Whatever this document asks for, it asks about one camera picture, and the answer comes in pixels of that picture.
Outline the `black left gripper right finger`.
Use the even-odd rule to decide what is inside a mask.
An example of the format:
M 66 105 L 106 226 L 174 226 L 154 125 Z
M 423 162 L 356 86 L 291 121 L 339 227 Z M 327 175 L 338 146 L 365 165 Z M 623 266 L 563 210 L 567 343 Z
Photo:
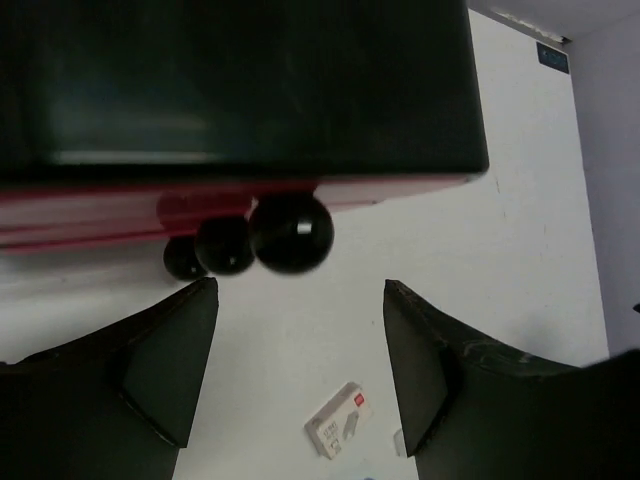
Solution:
M 635 479 L 639 354 L 574 367 L 509 346 L 385 284 L 407 455 L 422 479 Z

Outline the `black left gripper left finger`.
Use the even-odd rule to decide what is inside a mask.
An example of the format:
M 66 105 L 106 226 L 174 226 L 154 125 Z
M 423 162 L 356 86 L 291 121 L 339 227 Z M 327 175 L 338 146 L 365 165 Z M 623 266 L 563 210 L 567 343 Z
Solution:
M 172 478 L 218 309 L 218 283 L 203 278 L 84 337 L 2 364 L 2 478 Z

